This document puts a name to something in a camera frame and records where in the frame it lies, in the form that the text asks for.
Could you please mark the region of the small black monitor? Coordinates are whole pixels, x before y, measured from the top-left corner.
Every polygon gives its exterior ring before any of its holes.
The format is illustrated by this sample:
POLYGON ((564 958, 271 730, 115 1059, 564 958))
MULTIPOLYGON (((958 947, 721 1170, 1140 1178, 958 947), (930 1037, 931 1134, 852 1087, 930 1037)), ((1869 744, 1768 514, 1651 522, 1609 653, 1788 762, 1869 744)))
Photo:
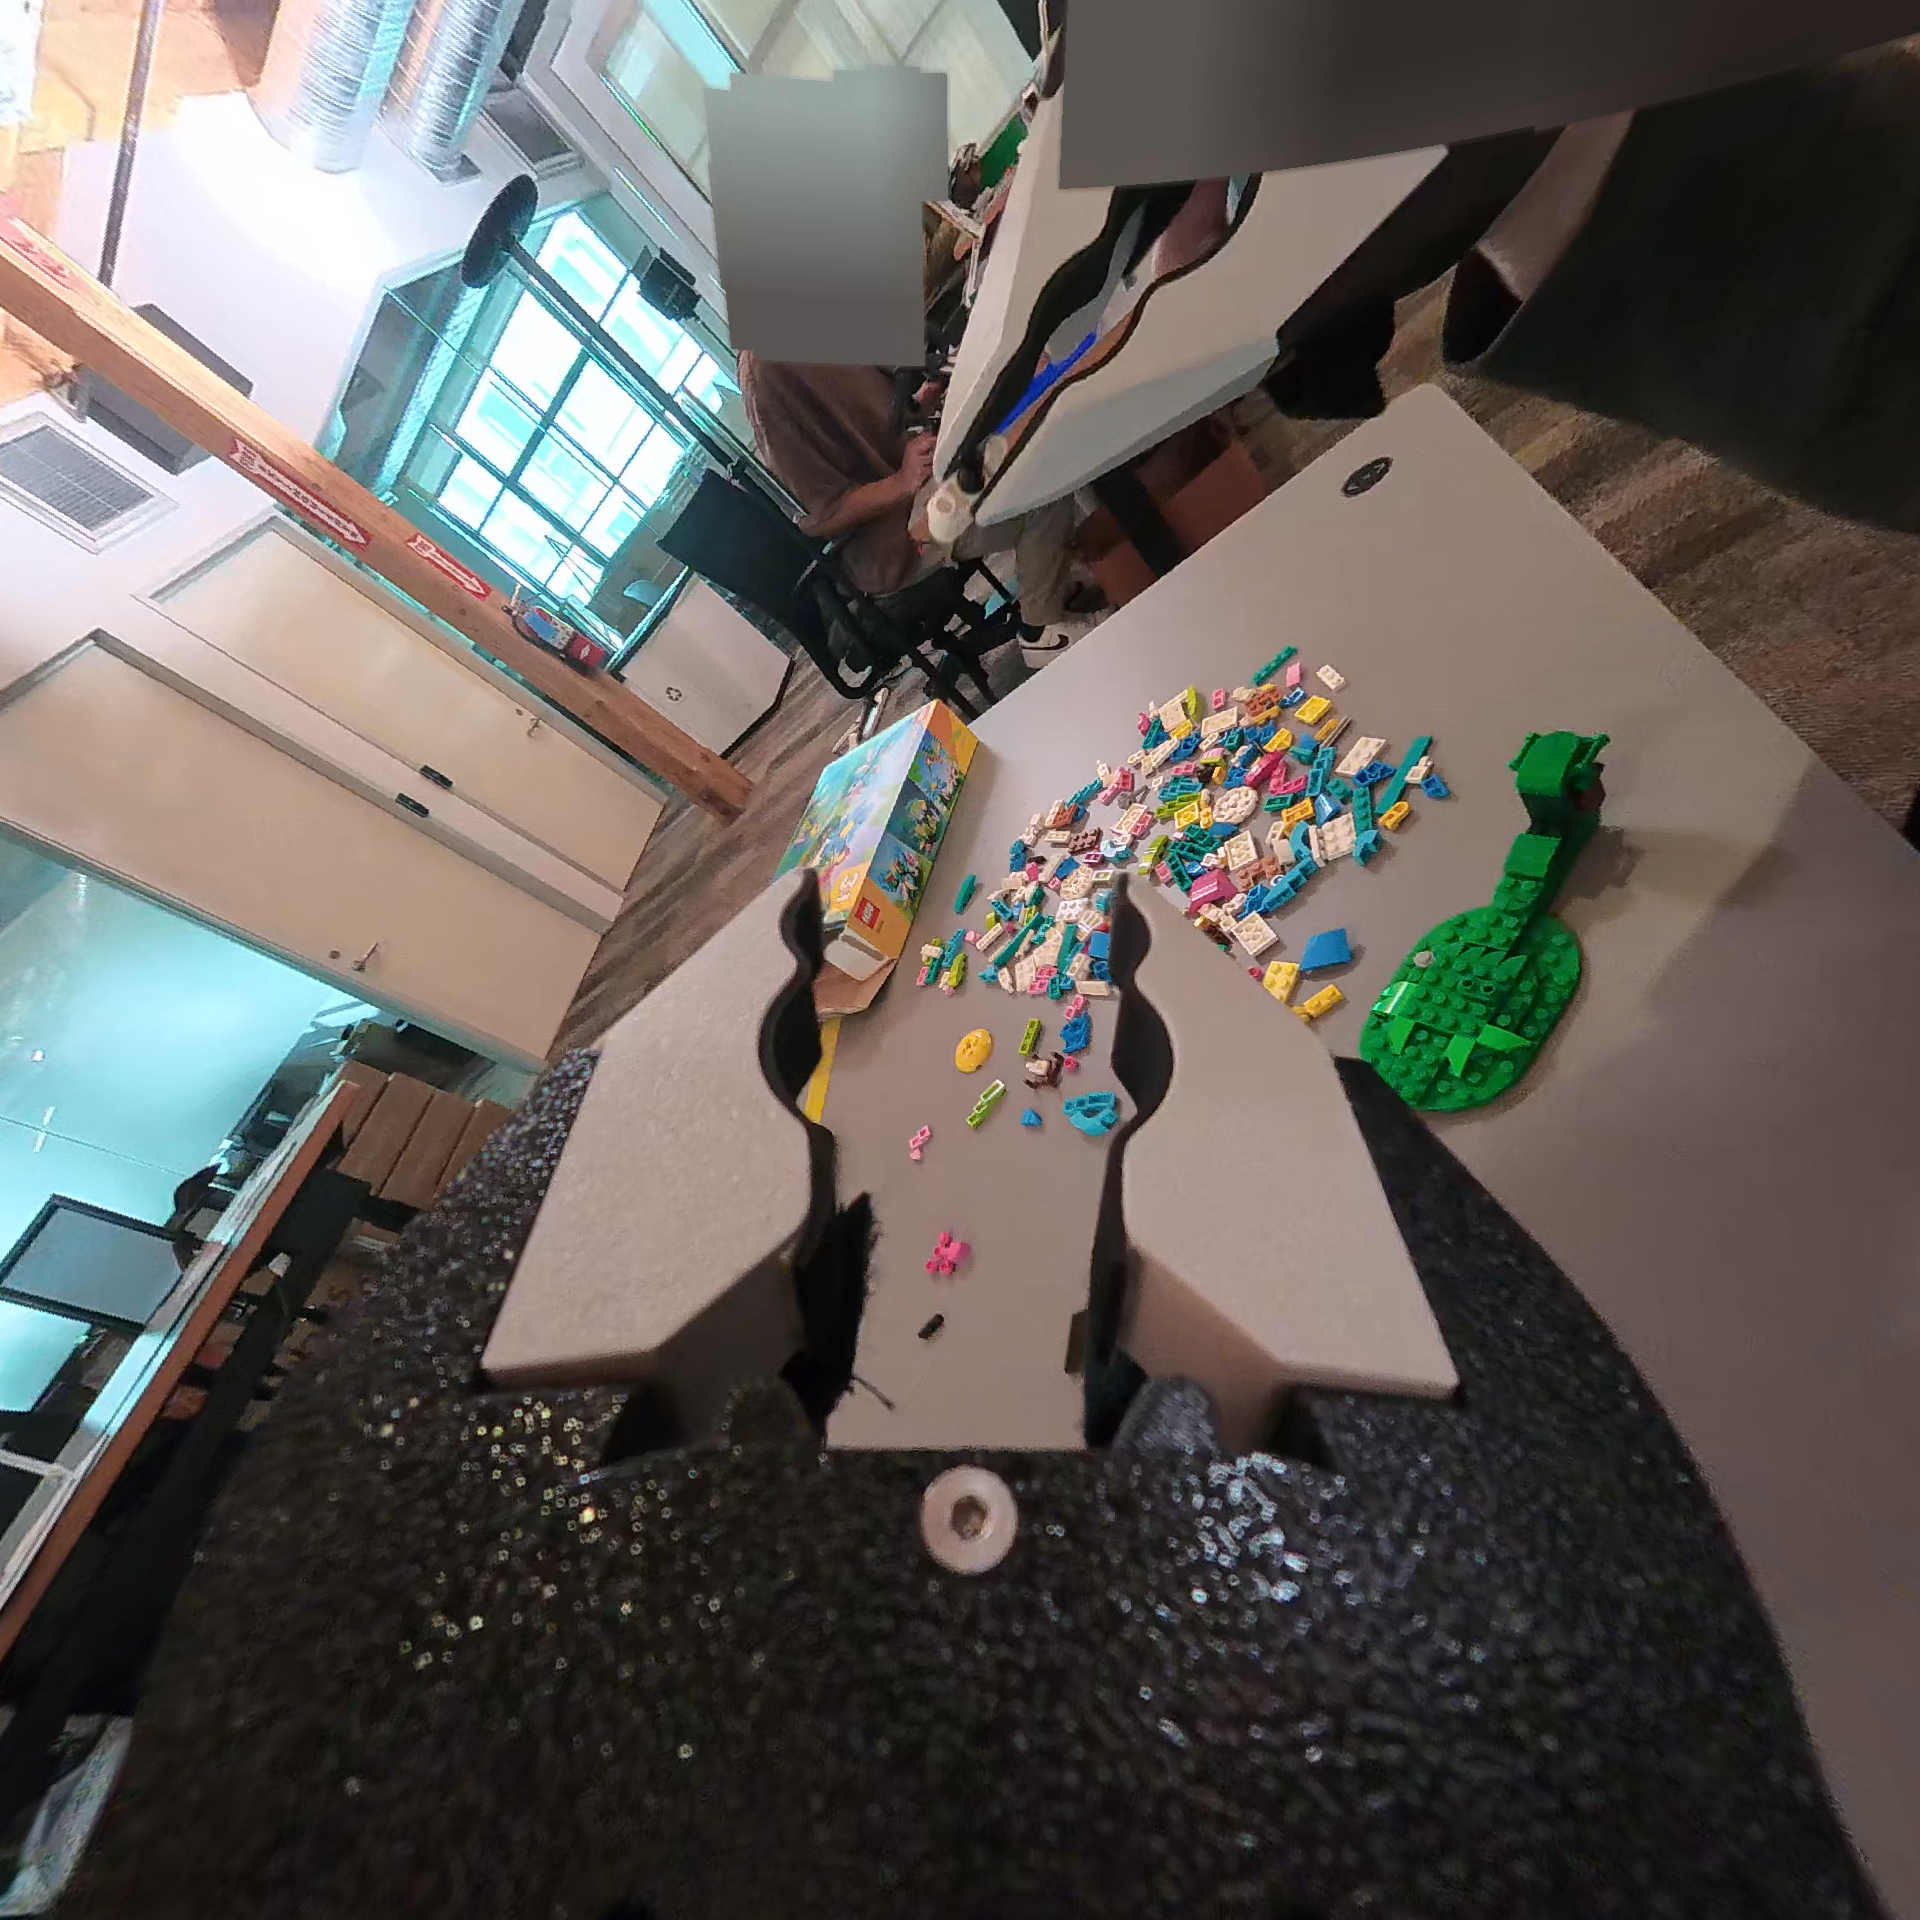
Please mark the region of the small black monitor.
POLYGON ((0 1258, 0 1409, 34 1409, 115 1344, 123 1352, 187 1270, 181 1232, 53 1192, 0 1258))

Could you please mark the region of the white double door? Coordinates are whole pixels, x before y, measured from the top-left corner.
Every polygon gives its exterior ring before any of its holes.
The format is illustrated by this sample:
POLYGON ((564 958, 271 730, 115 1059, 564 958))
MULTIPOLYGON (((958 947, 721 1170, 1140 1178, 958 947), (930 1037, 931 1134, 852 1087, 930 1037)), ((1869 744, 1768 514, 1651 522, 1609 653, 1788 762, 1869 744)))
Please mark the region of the white double door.
POLYGON ((4 830, 545 1064, 664 786, 285 514, 91 553, 4 501, 4 830))

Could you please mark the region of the pile of pastel toy bricks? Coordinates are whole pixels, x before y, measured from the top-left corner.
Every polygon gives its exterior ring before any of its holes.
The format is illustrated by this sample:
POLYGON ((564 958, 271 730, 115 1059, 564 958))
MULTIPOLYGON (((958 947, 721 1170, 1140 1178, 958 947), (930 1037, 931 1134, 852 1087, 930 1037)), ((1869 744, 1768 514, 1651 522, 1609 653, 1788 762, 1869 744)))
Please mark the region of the pile of pastel toy bricks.
POLYGON ((1056 1012, 1050 1054, 1033 1018, 1021 1064, 1072 1077, 1086 1054, 1086 1007, 1115 990, 1115 880, 1146 880, 1263 999, 1298 1021, 1332 1021, 1340 1012, 1336 975, 1356 958, 1355 932, 1283 932, 1283 912, 1336 866, 1368 866, 1420 803, 1456 797, 1431 730, 1408 749, 1355 730, 1340 692, 1336 660, 1311 669, 1287 646, 1245 685, 1182 685, 1140 706, 1140 744, 1033 810, 981 906, 974 875, 965 875, 953 912, 974 919, 909 958, 913 990, 981 982, 1047 999, 1056 1012))

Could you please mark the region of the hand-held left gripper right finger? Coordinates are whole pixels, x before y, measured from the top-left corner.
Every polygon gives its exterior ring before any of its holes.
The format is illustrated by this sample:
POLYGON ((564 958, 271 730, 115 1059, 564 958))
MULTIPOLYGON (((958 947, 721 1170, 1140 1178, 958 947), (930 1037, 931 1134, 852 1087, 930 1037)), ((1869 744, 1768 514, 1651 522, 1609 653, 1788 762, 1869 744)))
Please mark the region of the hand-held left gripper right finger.
POLYGON ((1081 1435, 1115 1447, 1159 1381, 1190 1381, 1222 1447, 1287 1408, 1450 1408, 1460 1363, 1376 1178, 1355 1093, 1293 1018, 1235 1012, 1146 886, 1111 899, 1115 1131, 1081 1316, 1081 1435))

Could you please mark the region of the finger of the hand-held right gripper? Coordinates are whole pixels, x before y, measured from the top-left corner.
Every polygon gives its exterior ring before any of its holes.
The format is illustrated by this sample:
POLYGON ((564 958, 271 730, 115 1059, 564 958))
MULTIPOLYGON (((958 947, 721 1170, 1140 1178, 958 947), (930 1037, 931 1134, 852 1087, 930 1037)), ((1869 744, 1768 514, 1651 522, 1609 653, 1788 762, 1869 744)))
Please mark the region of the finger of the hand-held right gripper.
POLYGON ((1140 224, 1134 183, 1061 183, 1061 110, 1072 87, 1047 93, 1026 125, 946 377, 931 474, 965 498, 987 498, 987 445, 1026 396, 1047 340, 1111 283, 1111 260, 1140 224))
POLYGON ((974 526, 1021 522, 1245 396, 1283 324, 1450 157, 1450 145, 1293 163, 1245 183, 1235 230, 1140 288, 1017 423, 987 438, 974 526))

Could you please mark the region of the green brick base build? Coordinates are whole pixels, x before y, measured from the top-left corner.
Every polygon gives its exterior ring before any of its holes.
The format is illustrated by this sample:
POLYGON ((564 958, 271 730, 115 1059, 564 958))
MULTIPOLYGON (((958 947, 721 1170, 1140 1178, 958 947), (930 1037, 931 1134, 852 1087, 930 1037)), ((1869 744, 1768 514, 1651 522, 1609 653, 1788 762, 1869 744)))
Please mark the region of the green brick base build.
POLYGON ((1599 827, 1609 730, 1531 730, 1508 762, 1523 830, 1486 906, 1436 919, 1356 1029, 1356 1059, 1425 1116, 1508 1100, 1586 988, 1562 890, 1599 827))

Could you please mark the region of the brown wooden desk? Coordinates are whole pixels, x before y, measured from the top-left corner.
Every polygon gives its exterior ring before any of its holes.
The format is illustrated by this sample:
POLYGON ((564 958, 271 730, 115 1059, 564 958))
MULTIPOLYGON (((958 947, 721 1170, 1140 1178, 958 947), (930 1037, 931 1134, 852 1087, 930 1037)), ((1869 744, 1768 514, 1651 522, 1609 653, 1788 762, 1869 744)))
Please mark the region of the brown wooden desk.
POLYGON ((109 1370, 109 1388, 80 1408, 74 1428, 57 1441, 53 1461, 0 1451, 4 1472, 27 1476, 21 1509, 0 1539, 0 1653, 21 1637, 27 1613, 74 1554, 80 1532, 109 1509, 115 1485, 123 1476, 133 1441, 154 1428, 162 1408, 206 1344, 215 1322, 239 1297, 243 1274, 266 1250, 271 1230, 340 1139, 354 1109, 354 1079, 338 1072, 271 1155, 239 1190, 220 1212, 215 1232, 198 1239, 194 1265, 162 1297, 162 1316, 132 1334, 132 1352, 109 1370))

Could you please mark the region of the stack of cardboard boxes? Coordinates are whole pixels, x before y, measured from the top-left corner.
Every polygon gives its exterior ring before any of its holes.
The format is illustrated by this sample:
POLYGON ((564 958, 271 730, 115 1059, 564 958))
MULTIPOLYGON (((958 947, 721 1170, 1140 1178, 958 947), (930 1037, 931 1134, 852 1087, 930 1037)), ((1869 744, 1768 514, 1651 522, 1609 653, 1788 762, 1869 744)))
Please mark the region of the stack of cardboard boxes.
POLYGON ((340 1064, 340 1151, 331 1155, 382 1212, 427 1212, 508 1122, 508 1102, 340 1064))

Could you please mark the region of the colourful toy set box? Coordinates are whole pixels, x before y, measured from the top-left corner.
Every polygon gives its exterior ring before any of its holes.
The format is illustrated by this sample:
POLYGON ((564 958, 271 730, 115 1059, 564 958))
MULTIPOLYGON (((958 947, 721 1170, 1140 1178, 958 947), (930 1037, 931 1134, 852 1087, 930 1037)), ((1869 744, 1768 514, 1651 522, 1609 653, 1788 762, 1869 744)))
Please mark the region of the colourful toy set box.
POLYGON ((802 866, 819 886, 819 1018, 867 1012, 898 968, 969 762, 974 730, 965 715, 920 702, 819 768, 775 866, 802 866))

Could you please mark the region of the silver air duct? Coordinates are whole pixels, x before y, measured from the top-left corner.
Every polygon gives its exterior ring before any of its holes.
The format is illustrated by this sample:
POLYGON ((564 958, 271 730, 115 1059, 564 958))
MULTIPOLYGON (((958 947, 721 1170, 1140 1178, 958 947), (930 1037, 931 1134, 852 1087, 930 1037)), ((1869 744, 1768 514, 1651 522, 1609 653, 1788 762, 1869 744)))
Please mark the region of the silver air duct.
POLYGON ((519 0, 285 0, 253 119, 326 179, 363 172, 376 129, 427 179, 475 179, 467 135, 512 15, 519 0))

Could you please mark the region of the large grid window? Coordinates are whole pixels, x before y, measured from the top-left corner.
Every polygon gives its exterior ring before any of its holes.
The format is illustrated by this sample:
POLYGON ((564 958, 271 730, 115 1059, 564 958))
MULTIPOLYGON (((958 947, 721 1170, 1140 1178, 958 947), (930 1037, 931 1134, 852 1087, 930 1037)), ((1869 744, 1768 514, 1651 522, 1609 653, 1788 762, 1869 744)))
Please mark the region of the large grid window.
POLYGON ((519 270, 398 283, 338 461, 475 575, 627 639, 684 579, 664 526, 712 450, 748 461, 744 399, 708 307, 655 307, 664 249, 610 196, 539 214, 526 249, 594 338, 519 270))

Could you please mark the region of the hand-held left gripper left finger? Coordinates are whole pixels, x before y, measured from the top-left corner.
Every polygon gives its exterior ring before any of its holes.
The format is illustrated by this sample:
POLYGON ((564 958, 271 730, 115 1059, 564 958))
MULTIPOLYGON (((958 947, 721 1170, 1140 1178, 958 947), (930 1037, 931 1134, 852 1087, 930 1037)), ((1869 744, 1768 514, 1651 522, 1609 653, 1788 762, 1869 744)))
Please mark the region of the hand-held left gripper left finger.
POLYGON ((840 1192, 840 1139, 802 1116, 815 975, 819 886, 792 866, 603 1035, 476 1361, 488 1388, 639 1388, 689 1441, 775 1379, 826 1428, 872 1200, 840 1192))

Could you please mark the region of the white recycling bin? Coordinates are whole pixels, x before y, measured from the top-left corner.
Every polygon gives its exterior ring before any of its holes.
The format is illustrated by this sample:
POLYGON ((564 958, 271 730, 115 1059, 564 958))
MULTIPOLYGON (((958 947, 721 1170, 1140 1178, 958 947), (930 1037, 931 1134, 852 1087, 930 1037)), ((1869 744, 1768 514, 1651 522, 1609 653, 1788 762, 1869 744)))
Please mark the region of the white recycling bin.
POLYGON ((639 646, 614 677, 705 749, 733 757, 782 706, 792 653, 754 618, 744 618, 733 599, 684 575, 681 589, 639 626, 639 646))

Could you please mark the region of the black mesh chair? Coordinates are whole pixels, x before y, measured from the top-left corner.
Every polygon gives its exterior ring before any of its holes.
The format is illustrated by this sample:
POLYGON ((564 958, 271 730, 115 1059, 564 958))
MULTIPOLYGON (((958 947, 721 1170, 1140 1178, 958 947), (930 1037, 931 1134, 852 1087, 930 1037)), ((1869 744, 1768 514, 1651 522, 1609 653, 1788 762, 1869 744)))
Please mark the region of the black mesh chair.
POLYGON ((946 562, 909 589, 867 599, 840 541, 802 535, 775 498, 725 474, 698 481, 664 547, 775 618, 846 702, 867 702, 913 669, 974 719, 991 702, 987 653, 1021 634, 1017 599, 987 562, 946 562))

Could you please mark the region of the black floor lamp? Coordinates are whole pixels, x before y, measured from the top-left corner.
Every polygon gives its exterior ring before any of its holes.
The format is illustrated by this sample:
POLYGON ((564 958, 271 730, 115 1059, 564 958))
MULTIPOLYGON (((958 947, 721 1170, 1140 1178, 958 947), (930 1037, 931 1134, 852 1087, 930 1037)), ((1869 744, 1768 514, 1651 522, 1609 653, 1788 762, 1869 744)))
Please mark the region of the black floor lamp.
POLYGON ((556 214, 564 242, 547 255, 547 242, 526 242, 539 224, 539 179, 508 179, 467 237, 460 288, 488 288, 494 276, 512 276, 539 295, 556 295, 564 311, 586 311, 592 324, 610 317, 614 295, 633 288, 675 324, 698 317, 705 288, 675 255, 642 249, 639 260, 623 260, 586 214, 556 214))

